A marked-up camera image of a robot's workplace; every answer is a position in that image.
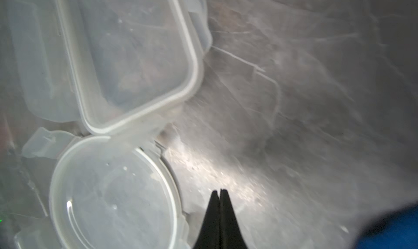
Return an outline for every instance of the gray surface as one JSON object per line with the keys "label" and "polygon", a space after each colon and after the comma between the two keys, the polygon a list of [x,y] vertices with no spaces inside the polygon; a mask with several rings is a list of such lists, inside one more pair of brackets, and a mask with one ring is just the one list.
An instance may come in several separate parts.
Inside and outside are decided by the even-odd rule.
{"label": "gray surface", "polygon": [[[208,0],[214,47],[202,88],[160,137],[191,244],[213,189],[229,190],[252,249],[350,248],[370,219],[418,200],[417,6]],[[20,160],[20,148],[40,125],[76,127],[26,109],[4,0],[0,9],[0,246],[9,248],[13,232],[43,217],[36,202],[54,166]]]}

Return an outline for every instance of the blue object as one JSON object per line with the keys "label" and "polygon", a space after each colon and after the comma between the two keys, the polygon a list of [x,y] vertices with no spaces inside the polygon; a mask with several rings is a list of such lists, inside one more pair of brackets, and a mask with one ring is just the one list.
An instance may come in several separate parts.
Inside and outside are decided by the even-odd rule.
{"label": "blue object", "polygon": [[362,237],[355,249],[417,249],[418,207],[395,214],[379,228]]}

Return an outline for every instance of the rectangular plastic lid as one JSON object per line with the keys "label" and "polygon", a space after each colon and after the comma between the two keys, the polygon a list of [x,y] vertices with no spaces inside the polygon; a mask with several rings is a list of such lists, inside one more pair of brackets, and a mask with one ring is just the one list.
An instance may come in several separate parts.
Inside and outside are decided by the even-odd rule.
{"label": "rectangular plastic lid", "polygon": [[87,129],[111,135],[174,107],[202,80],[181,0],[56,0]]}

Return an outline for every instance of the plastic container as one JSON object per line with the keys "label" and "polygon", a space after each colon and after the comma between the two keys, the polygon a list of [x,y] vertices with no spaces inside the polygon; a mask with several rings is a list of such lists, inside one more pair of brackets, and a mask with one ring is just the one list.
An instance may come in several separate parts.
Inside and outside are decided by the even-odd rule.
{"label": "plastic container", "polygon": [[36,116],[80,119],[54,0],[7,0],[20,83]]}
{"label": "plastic container", "polygon": [[17,249],[61,249],[54,226],[49,218],[34,221],[34,224],[15,235]]}
{"label": "plastic container", "polygon": [[182,0],[56,0],[80,113],[109,135],[191,97],[203,51]]}
{"label": "plastic container", "polygon": [[203,50],[184,1],[56,5],[81,120],[94,135],[74,144],[39,129],[25,144],[27,156],[65,150],[49,196],[61,245],[188,248],[179,192],[154,143],[203,78]]}
{"label": "plastic container", "polygon": [[54,171],[50,210],[63,247],[187,248],[188,226],[170,172],[140,148],[113,146],[98,157],[109,140],[83,139]]}
{"label": "plastic container", "polygon": [[184,0],[187,10],[199,37],[203,53],[206,54],[212,46],[212,34],[208,27],[208,9],[206,0]]}

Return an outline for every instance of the plastic lid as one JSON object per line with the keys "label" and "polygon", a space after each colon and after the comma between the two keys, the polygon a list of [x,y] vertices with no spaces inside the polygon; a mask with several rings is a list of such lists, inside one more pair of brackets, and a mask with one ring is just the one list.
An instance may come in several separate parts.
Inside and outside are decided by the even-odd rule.
{"label": "plastic lid", "polygon": [[202,50],[181,0],[56,0],[81,116],[114,134],[193,95]]}
{"label": "plastic lid", "polygon": [[167,168],[141,149],[97,155],[109,149],[109,139],[81,140],[54,171],[50,210],[63,247],[186,248],[180,197]]}
{"label": "plastic lid", "polygon": [[54,0],[4,2],[7,2],[14,54],[28,109],[54,122],[79,120]]}

